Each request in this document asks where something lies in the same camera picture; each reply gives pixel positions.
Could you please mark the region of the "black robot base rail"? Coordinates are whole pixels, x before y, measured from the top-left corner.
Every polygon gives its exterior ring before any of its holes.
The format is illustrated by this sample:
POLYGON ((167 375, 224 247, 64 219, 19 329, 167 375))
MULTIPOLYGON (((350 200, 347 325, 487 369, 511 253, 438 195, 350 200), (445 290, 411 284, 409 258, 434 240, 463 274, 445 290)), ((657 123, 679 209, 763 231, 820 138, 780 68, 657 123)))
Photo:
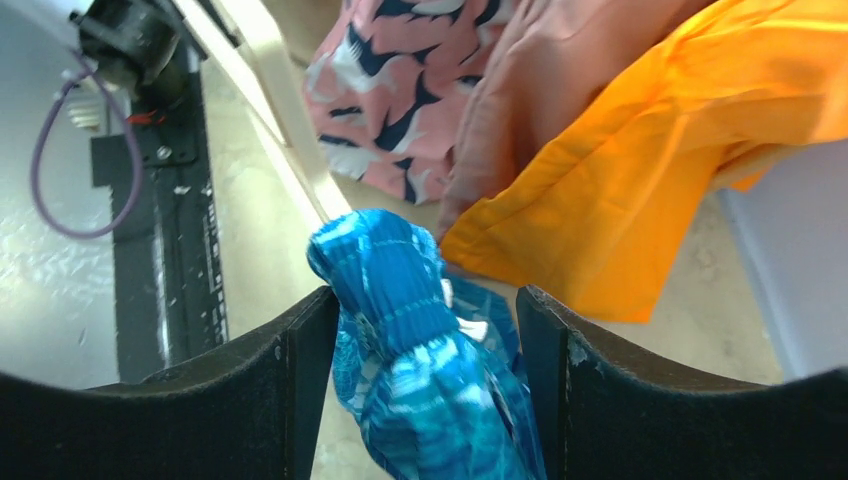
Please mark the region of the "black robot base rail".
POLYGON ((125 383, 138 383, 228 338, 200 75, 207 55, 173 6, 181 28, 174 60, 188 80, 181 102, 153 107, 128 92, 125 112, 109 114, 109 133, 90 143, 92 180, 111 190, 112 216, 134 180, 120 131, 124 123, 133 129, 143 167, 134 207, 110 238, 118 377, 125 383))

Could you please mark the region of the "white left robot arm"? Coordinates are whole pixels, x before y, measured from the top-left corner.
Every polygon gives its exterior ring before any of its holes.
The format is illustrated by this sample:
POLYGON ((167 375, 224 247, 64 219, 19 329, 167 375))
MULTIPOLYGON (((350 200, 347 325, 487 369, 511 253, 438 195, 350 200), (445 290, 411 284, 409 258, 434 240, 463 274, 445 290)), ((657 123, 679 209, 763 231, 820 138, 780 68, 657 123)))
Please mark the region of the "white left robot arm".
POLYGON ((188 80, 174 60, 181 28, 170 1, 94 1, 86 11, 71 11, 69 20, 104 80, 153 107, 181 102, 188 80))

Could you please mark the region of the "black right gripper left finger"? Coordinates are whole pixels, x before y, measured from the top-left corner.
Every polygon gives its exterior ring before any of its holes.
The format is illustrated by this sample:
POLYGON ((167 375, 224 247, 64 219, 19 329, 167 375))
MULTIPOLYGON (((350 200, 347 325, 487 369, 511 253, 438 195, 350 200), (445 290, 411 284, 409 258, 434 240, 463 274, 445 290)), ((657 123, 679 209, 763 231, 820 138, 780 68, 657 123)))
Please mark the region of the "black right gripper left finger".
POLYGON ((139 384, 1 378, 5 479, 307 479, 339 304, 328 287, 139 384))

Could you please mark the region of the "blue leaf-print shorts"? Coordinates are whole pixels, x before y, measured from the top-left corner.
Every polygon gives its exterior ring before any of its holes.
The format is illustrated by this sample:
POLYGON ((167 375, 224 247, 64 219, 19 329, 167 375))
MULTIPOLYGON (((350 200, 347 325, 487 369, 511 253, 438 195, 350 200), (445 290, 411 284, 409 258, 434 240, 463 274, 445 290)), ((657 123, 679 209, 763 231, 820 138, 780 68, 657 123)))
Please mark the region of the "blue leaf-print shorts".
POLYGON ((427 229, 357 210, 317 230, 307 259, 339 303, 337 397, 378 466, 396 479, 545 477, 517 340, 457 313, 427 229))

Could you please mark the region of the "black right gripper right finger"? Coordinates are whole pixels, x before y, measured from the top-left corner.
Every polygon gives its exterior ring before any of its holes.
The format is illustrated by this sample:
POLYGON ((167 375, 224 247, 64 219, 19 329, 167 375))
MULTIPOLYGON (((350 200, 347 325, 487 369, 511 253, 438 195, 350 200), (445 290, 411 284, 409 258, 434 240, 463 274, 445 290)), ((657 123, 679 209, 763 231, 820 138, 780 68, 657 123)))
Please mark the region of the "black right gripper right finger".
POLYGON ((521 288, 517 316, 552 479, 843 479, 847 371, 780 385, 653 353, 521 288))

